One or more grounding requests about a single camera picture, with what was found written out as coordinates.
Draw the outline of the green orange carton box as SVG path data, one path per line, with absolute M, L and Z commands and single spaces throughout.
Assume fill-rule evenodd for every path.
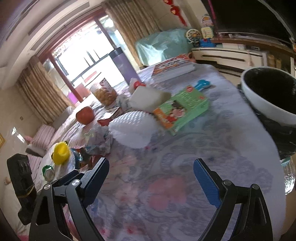
M 192 85 L 188 85 L 152 113 L 165 130 L 176 135 L 184 125 L 206 112 L 208 108 L 208 98 Z

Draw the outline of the blue plastic blister pack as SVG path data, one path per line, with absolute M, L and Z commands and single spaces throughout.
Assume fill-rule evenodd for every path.
M 194 88 L 198 91 L 202 91 L 204 89 L 207 89 L 211 86 L 211 82 L 201 79 L 197 82 L 197 84 L 194 86 Z

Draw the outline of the white foam block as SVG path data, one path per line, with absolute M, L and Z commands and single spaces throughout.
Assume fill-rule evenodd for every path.
M 139 86 L 129 98 L 133 109 L 152 113 L 161 104 L 171 98 L 171 93 L 156 88 Z

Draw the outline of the black white trash bin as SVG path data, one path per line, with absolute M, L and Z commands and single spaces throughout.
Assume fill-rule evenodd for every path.
M 281 159 L 295 154 L 295 77 L 272 67 L 244 70 L 240 94 L 271 135 Z

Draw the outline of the green drink can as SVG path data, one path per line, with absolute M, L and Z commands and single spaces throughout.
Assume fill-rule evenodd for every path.
M 43 177 L 47 182 L 53 181 L 55 177 L 54 168 L 51 165 L 46 165 L 42 168 Z

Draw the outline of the striped sofa cushion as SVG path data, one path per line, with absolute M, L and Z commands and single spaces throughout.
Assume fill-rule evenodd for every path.
M 56 130 L 52 126 L 42 124 L 29 141 L 25 152 L 36 157 L 45 156 L 55 132 Z

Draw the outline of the floral purple tablecloth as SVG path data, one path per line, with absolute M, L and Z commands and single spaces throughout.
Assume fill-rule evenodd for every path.
M 238 89 L 211 65 L 166 81 L 172 94 L 204 79 L 209 109 L 175 135 L 156 133 L 149 145 L 131 149 L 114 142 L 109 174 L 88 212 L 105 240 L 198 240 L 211 220 L 211 205 L 194 172 L 201 158 L 222 179 L 260 186 L 273 238 L 285 221 L 285 184 L 274 141 Z

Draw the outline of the red apple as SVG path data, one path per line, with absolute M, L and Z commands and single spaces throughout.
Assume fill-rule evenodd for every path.
M 91 107 L 86 106 L 76 113 L 76 120 L 83 124 L 90 124 L 95 118 L 94 111 Z

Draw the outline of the popcorn snack bag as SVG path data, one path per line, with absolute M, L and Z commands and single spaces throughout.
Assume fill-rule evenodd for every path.
M 117 92 L 105 78 L 93 84 L 90 90 L 104 106 L 113 104 L 117 99 Z

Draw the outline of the white low tv cabinet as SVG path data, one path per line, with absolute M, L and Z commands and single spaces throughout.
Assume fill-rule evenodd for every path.
M 251 67 L 273 67 L 295 77 L 295 58 L 275 51 L 252 47 L 235 49 L 229 44 L 220 44 L 193 48 L 192 55 L 197 63 L 214 66 L 233 85 L 238 85 L 243 71 Z

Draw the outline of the purple thermos bottle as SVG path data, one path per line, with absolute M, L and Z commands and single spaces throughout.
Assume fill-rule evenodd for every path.
M 135 69 L 133 68 L 132 64 L 128 60 L 121 47 L 118 47 L 111 51 L 109 53 L 109 56 L 127 84 L 130 84 L 132 78 L 140 80 L 138 74 L 136 73 Z

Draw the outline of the teal covered furniture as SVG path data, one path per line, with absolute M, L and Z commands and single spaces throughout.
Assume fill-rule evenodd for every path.
M 167 59 L 187 54 L 193 48 L 186 38 L 184 28 L 157 32 L 135 43 L 139 60 L 144 66 L 151 66 Z

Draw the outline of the ferris wheel toy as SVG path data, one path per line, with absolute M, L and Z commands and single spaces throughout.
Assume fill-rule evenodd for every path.
M 197 29 L 189 29 L 186 32 L 186 39 L 188 43 L 196 45 L 200 42 L 201 33 Z

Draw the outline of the yellow toy telephone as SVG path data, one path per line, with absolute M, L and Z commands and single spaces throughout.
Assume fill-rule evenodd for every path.
M 211 27 L 201 28 L 201 33 L 202 33 L 203 39 L 211 39 L 214 37 L 213 30 Z

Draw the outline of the beige curtain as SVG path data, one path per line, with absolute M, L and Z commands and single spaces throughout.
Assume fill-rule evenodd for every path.
M 138 40 L 160 32 L 161 27 L 146 1 L 108 0 L 101 3 L 114 22 L 139 67 L 142 67 L 135 44 Z

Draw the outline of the black flat television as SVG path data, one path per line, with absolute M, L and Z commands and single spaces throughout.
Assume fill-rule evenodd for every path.
M 218 33 L 295 40 L 295 1 L 202 1 Z

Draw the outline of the red hanging wall decoration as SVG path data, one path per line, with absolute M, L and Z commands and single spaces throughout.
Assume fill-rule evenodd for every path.
M 163 0 L 163 2 L 171 7 L 170 12 L 179 18 L 183 26 L 187 27 L 188 25 L 182 16 L 180 7 L 175 5 L 173 0 Z

